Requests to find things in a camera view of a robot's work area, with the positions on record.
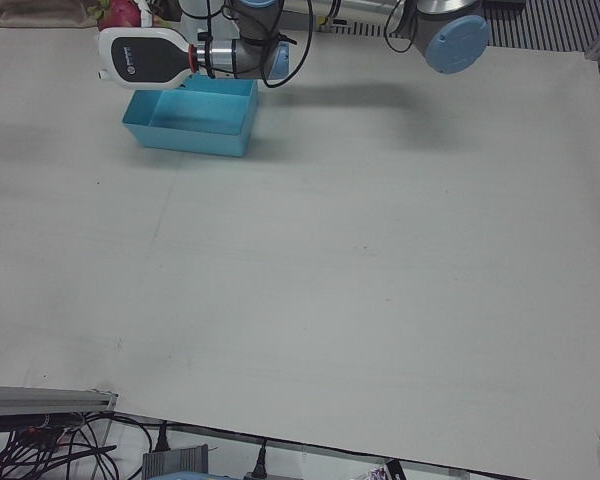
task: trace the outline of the white tabletop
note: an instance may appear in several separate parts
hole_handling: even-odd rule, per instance
[[[143,149],[94,31],[0,30],[0,385],[600,478],[600,81],[318,36],[243,159]]]

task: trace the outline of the black cable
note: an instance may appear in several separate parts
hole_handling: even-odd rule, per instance
[[[103,420],[103,419],[111,420],[111,421],[122,423],[125,425],[133,425],[133,426],[139,427],[144,432],[145,436],[147,437],[147,441],[149,443],[148,451],[149,452],[153,451],[153,439],[151,438],[151,434],[149,433],[149,431],[145,428],[145,426],[141,422],[138,422],[137,420],[135,420],[131,417],[126,417],[124,415],[119,415],[119,414],[97,414],[95,416],[88,417],[87,423],[90,423],[90,422],[96,421],[96,420]],[[140,466],[128,478],[128,480],[133,480],[138,475],[140,475],[141,472],[142,472],[142,466]]]
[[[276,25],[278,20],[280,19],[280,15],[282,15],[283,5],[280,6],[280,10],[278,11],[278,18],[276,19]],[[296,68],[291,72],[284,80],[280,80],[278,83],[269,83],[264,74],[264,63],[266,62],[267,57],[269,56],[269,52],[271,49],[270,44],[266,47],[266,55],[265,52],[262,52],[262,57],[260,60],[260,75],[262,76],[262,82],[265,84],[267,88],[278,88],[282,85],[288,83],[291,79],[293,79],[300,69],[303,67],[307,56],[309,55],[309,50],[311,49],[311,40],[313,39],[313,2],[312,0],[307,0],[307,10],[309,10],[309,26],[307,30],[307,44],[305,46],[304,52],[302,54],[302,58],[300,58],[300,62],[296,66]]]
[[[80,434],[82,435],[82,438],[84,438],[84,440],[87,442],[87,445],[89,447],[95,447],[97,449],[99,447],[99,445],[98,445],[98,438],[96,437],[96,433],[93,431],[93,428],[88,423],[85,424],[85,427],[89,430],[89,432],[91,433],[91,436],[93,437],[93,445],[91,444],[91,442],[89,441],[87,436],[84,434],[84,432],[82,432],[82,430],[80,430]],[[99,454],[95,455],[95,459],[96,459],[98,468],[100,469],[100,472],[102,473],[102,478],[106,479],[107,474],[109,474],[111,476],[111,478],[115,479],[113,472],[111,470],[109,470],[109,467],[102,461]]]
[[[384,24],[384,29],[382,32],[382,36],[384,37],[384,41],[386,42],[386,44],[388,45],[388,47],[393,50],[396,53],[407,53],[411,47],[413,46],[413,42],[415,41],[416,35],[418,34],[418,9],[414,7],[413,12],[411,13],[411,18],[408,19],[408,23],[409,23],[409,33],[411,34],[411,39],[409,40],[409,44],[403,48],[403,49],[398,49],[396,47],[394,47],[391,44],[391,41],[389,40],[389,23],[391,23],[391,19],[393,18],[393,16],[396,13],[396,10],[398,10],[398,7],[400,6],[400,4],[402,3],[402,0],[397,0],[396,4],[394,5],[393,9],[391,10],[391,13],[389,13],[389,16],[387,17],[387,21]],[[411,2],[409,2],[408,0],[405,0],[405,13],[409,14],[409,9],[411,8]]]
[[[267,455],[267,439],[262,441],[262,446],[258,452],[258,459],[256,460],[256,466],[253,467],[251,472],[251,478],[267,478],[267,467],[265,465],[265,457]]]

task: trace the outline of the blue bin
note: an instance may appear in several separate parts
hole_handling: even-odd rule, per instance
[[[195,75],[175,90],[138,90],[122,123],[145,147],[241,157],[258,106],[254,80]]]

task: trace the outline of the power cord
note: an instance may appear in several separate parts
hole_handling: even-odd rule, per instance
[[[158,430],[158,441],[156,442],[156,448],[153,449],[154,452],[166,452],[171,450],[169,447],[169,442],[167,441],[167,421],[164,420],[160,424],[160,430]]]
[[[391,10],[391,13],[389,13],[389,16],[387,17],[387,21],[384,24],[384,29],[382,31],[382,36],[384,38],[384,41],[386,42],[386,44],[388,45],[388,47],[393,50],[396,53],[407,53],[411,47],[413,46],[413,42],[415,41],[416,35],[418,34],[418,9],[414,8],[413,12],[411,13],[411,17],[407,20],[408,24],[409,24],[409,33],[411,35],[411,39],[409,40],[409,44],[402,49],[396,48],[395,46],[393,46],[391,44],[391,41],[389,40],[389,24],[391,23],[391,19],[393,18],[393,16],[396,13],[396,10],[398,10],[398,7],[400,6],[400,4],[402,3],[402,0],[397,0],[396,4],[394,5],[393,9]],[[413,3],[413,0],[405,0],[405,12],[409,12],[409,9],[411,8]]]
[[[258,452],[258,460],[256,460],[256,466],[251,472],[251,478],[267,478],[267,468],[265,466],[265,456],[267,454],[267,439],[265,438],[262,441],[262,446],[260,447],[260,451]]]

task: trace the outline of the cable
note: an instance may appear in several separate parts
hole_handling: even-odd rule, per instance
[[[253,467],[253,472],[251,472],[251,478],[267,478],[267,468],[265,466],[265,457],[267,455],[267,439],[265,438],[262,441],[262,446],[260,447],[260,451],[258,452],[258,460],[256,460],[256,466]]]
[[[276,19],[276,25],[278,24],[278,20],[280,19],[280,15],[282,15],[283,5],[280,6],[280,10],[278,11],[278,18]],[[304,65],[307,56],[309,55],[309,50],[311,49],[311,40],[313,39],[313,2],[312,0],[307,0],[307,10],[309,10],[309,26],[307,30],[307,44],[304,48],[304,52],[302,54],[302,58],[300,58],[300,62],[296,66],[296,68],[291,72],[284,80],[280,80],[278,83],[269,83],[264,74],[264,63],[266,62],[266,58],[269,56],[270,46],[267,45],[267,53],[262,53],[262,57],[260,60],[260,75],[262,76],[262,82],[265,84],[267,88],[278,88],[282,85],[288,83],[291,79],[293,79],[302,66]]]
[[[405,0],[405,13],[409,13],[409,9],[411,8],[411,3],[409,2],[409,0]],[[411,18],[408,19],[409,22],[409,32],[411,34],[411,38],[409,40],[409,44],[403,48],[403,49],[398,49],[396,47],[394,47],[391,44],[391,41],[389,40],[389,23],[391,23],[391,19],[393,18],[393,16],[396,13],[396,10],[398,10],[398,7],[400,6],[400,4],[402,3],[402,0],[397,0],[396,4],[394,5],[394,7],[391,9],[391,13],[389,13],[389,16],[387,17],[387,21],[384,24],[384,29],[382,32],[382,36],[384,37],[384,41],[386,42],[386,44],[388,45],[388,47],[393,50],[396,53],[407,53],[411,47],[413,46],[413,42],[415,41],[416,35],[418,34],[418,9],[414,8],[413,12],[411,13]]]
[[[171,450],[169,447],[169,442],[167,440],[167,421],[165,420],[160,425],[160,431],[158,432],[158,440],[156,441],[156,448],[153,449],[154,452],[166,452]]]
[[[277,82],[277,83],[271,83],[267,80],[267,75],[265,73],[265,66],[266,66],[266,62],[267,59],[269,58],[269,55],[271,53],[272,50],[272,46],[275,42],[275,44],[277,45],[277,43],[280,41],[280,38],[286,38],[284,36],[281,36],[278,33],[275,33],[275,28],[278,25],[278,22],[280,20],[280,17],[282,15],[282,11],[284,9],[284,0],[279,0],[279,8],[278,8],[278,13],[276,16],[275,21],[273,22],[273,27],[271,29],[268,29],[258,18],[256,18],[255,16],[247,13],[246,11],[242,11],[240,9],[237,9],[234,5],[223,5],[220,10],[218,10],[215,13],[211,13],[211,5],[209,0],[207,0],[207,16],[206,17],[198,17],[198,16],[194,16],[188,12],[184,12],[183,13],[191,18],[195,18],[198,20],[207,20],[207,37],[205,39],[205,63],[204,64],[200,64],[200,66],[204,67],[207,70],[207,75],[209,75],[210,78],[214,78],[215,75],[213,75],[213,72],[221,72],[221,73],[226,73],[226,74],[233,74],[234,76],[236,75],[242,75],[245,73],[250,73],[253,72],[256,69],[260,70],[260,79],[263,81],[264,85],[268,88],[278,88],[281,87],[282,85],[288,83],[291,79],[293,79],[298,72],[300,71],[300,69],[303,67],[307,56],[309,55],[309,51],[311,49],[311,41],[313,39],[313,2],[312,0],[306,0],[307,1],[307,9],[308,9],[308,19],[309,19],[309,24],[308,24],[308,30],[307,30],[307,44],[305,46],[304,52],[302,54],[302,57],[300,59],[300,62],[298,63],[298,65],[296,66],[296,68],[289,74],[287,75],[286,78],[284,78],[283,80]],[[260,53],[260,58],[259,58],[259,62],[258,65],[254,66],[254,67],[250,67],[247,68],[245,70],[242,71],[229,71],[229,70],[224,70],[224,69],[220,69],[220,68],[215,68],[211,65],[211,58],[210,58],[210,45],[211,45],[211,41],[213,40],[213,34],[211,31],[211,18],[214,17],[215,15],[217,15],[218,13],[221,13],[222,16],[224,18],[226,18],[227,20],[232,20],[235,21],[237,20],[236,17],[234,16],[229,16],[226,13],[226,10],[229,10],[230,13],[237,13],[240,16],[243,16],[244,18],[247,18],[248,20],[252,21],[254,24],[256,24],[259,28],[262,29],[262,33],[264,34],[264,40],[263,43],[264,45],[261,48],[261,53]]]

